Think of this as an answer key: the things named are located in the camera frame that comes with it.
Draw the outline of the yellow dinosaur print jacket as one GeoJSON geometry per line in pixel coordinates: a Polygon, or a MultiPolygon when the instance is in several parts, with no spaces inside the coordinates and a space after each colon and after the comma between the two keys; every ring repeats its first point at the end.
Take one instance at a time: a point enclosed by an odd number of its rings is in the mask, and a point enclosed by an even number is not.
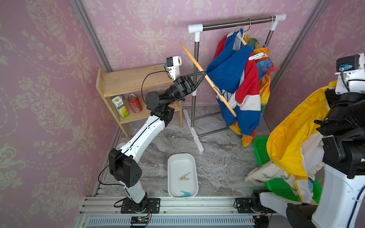
{"type": "Polygon", "coordinates": [[[271,161],[299,179],[307,179],[308,175],[303,168],[302,144],[311,135],[320,134],[315,120],[324,120],[329,112],[329,105],[325,96],[327,89],[333,89],[336,81],[322,87],[309,95],[298,105],[284,121],[270,134],[266,147],[271,161]]]}

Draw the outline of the blue clothespin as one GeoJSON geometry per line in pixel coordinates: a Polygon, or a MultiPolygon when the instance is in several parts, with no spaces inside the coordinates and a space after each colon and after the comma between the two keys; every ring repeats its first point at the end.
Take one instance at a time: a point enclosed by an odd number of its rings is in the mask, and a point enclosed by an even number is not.
{"type": "Polygon", "coordinates": [[[181,196],[182,198],[188,198],[191,197],[191,193],[190,192],[186,192],[186,191],[181,191],[181,196]]]}

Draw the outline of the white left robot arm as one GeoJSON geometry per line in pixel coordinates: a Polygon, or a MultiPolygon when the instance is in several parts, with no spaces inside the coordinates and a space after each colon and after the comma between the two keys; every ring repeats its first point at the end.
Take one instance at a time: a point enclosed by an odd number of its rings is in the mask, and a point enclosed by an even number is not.
{"type": "Polygon", "coordinates": [[[124,187],[132,205],[146,207],[147,193],[140,182],[142,169],[138,163],[152,140],[171,122],[175,110],[170,104],[183,101],[205,76],[205,71],[180,76],[166,91],[149,92],[145,96],[146,109],[151,111],[147,121],[129,142],[109,152],[109,172],[124,187]]]}

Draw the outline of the wooden clothes hanger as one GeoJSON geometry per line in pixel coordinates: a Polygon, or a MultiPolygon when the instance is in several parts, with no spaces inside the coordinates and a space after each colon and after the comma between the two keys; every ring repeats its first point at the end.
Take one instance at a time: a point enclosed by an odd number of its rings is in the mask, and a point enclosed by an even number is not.
{"type": "MultiPolygon", "coordinates": [[[[179,44],[181,45],[181,47],[183,48],[183,50],[185,51],[185,53],[188,55],[188,57],[191,59],[191,61],[194,63],[194,65],[197,67],[197,69],[200,72],[204,72],[203,68],[200,66],[200,64],[194,58],[194,56],[191,54],[191,52],[188,50],[188,48],[182,42],[180,42],[179,44]]],[[[230,104],[228,103],[228,101],[224,98],[224,96],[222,95],[222,93],[219,91],[218,87],[209,78],[208,74],[205,74],[205,77],[204,78],[209,83],[209,85],[212,87],[212,89],[215,91],[216,95],[218,95],[218,97],[222,100],[222,102],[225,104],[225,106],[229,109],[229,111],[231,112],[231,114],[234,117],[236,117],[237,114],[235,113],[235,111],[233,110],[233,108],[230,106],[230,104]]]]}

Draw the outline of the pink clothespin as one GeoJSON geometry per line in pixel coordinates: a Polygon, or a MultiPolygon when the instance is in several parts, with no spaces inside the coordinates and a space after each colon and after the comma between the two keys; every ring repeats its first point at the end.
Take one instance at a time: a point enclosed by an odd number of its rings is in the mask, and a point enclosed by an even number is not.
{"type": "Polygon", "coordinates": [[[184,176],[180,177],[179,180],[180,181],[188,181],[190,178],[188,177],[189,174],[191,174],[191,172],[188,172],[187,174],[185,174],[184,176]]]}

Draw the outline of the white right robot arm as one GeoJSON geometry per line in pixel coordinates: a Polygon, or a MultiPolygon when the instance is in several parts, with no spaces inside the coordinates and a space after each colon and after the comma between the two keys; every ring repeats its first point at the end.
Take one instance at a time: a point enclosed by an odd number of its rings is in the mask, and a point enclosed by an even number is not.
{"type": "Polygon", "coordinates": [[[256,190],[252,207],[274,211],[294,228],[353,228],[365,197],[365,87],[339,91],[331,82],[308,96],[270,134],[270,163],[299,188],[309,180],[310,165],[324,165],[318,205],[299,192],[292,201],[256,190]]]}

